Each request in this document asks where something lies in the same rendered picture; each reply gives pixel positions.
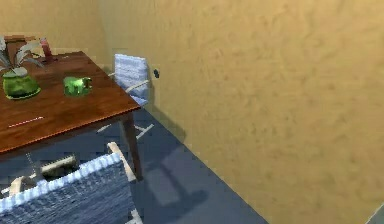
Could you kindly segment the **blue woven chair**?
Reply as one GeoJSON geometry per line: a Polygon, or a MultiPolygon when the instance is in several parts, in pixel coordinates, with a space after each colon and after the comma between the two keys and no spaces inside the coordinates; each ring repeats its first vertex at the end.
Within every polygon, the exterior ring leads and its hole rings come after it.
{"type": "Polygon", "coordinates": [[[115,82],[140,106],[149,102],[149,67],[143,57],[114,55],[115,70],[110,74],[115,82]]]}
{"type": "Polygon", "coordinates": [[[0,224],[144,224],[131,193],[136,176],[118,145],[55,180],[21,176],[0,192],[0,224]]]}

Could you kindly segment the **brown wooden table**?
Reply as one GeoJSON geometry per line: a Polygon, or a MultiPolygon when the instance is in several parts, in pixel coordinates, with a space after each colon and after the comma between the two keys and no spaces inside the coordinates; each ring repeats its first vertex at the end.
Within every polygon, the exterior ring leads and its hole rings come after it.
{"type": "Polygon", "coordinates": [[[34,97],[10,100],[0,86],[0,161],[118,122],[129,145],[135,175],[142,178],[133,120],[133,112],[140,106],[84,52],[61,54],[43,68],[32,66],[30,75],[41,86],[34,97]],[[63,79],[67,76],[91,78],[90,93],[66,96],[63,79]],[[44,119],[7,128],[39,116],[44,119]]]}

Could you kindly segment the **red pencil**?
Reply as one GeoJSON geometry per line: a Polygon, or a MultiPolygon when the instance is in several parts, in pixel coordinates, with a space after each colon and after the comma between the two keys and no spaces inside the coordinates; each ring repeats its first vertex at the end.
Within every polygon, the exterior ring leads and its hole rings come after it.
{"type": "Polygon", "coordinates": [[[8,125],[7,128],[18,127],[18,126],[21,126],[21,125],[24,125],[24,124],[28,124],[28,123],[31,123],[31,122],[34,122],[34,121],[42,120],[42,119],[44,119],[43,116],[35,117],[35,118],[29,119],[29,120],[25,120],[25,121],[21,121],[21,122],[15,123],[15,124],[8,125]]]}

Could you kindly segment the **green potted house plant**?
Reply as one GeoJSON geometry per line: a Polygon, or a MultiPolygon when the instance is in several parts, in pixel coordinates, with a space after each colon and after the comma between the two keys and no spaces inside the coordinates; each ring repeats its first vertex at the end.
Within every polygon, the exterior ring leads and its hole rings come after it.
{"type": "Polygon", "coordinates": [[[0,35],[0,73],[4,94],[8,99],[19,100],[37,95],[41,88],[23,66],[24,62],[43,68],[44,65],[33,58],[32,50],[37,48],[37,41],[27,41],[13,57],[8,55],[6,38],[0,35]]]}

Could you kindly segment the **red book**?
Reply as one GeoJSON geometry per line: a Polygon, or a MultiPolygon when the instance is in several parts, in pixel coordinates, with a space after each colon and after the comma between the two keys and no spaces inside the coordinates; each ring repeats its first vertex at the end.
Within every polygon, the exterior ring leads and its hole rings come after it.
{"type": "Polygon", "coordinates": [[[42,46],[44,55],[45,55],[45,60],[50,63],[54,60],[49,43],[46,38],[41,38],[40,39],[40,44],[42,46]]]}

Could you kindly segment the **green glass cup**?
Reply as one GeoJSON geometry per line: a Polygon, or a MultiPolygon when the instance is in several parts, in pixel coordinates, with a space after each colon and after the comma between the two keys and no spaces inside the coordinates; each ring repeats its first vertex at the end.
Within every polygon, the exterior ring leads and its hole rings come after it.
{"type": "Polygon", "coordinates": [[[91,91],[92,79],[89,77],[65,77],[63,79],[66,96],[85,96],[91,91]]]}

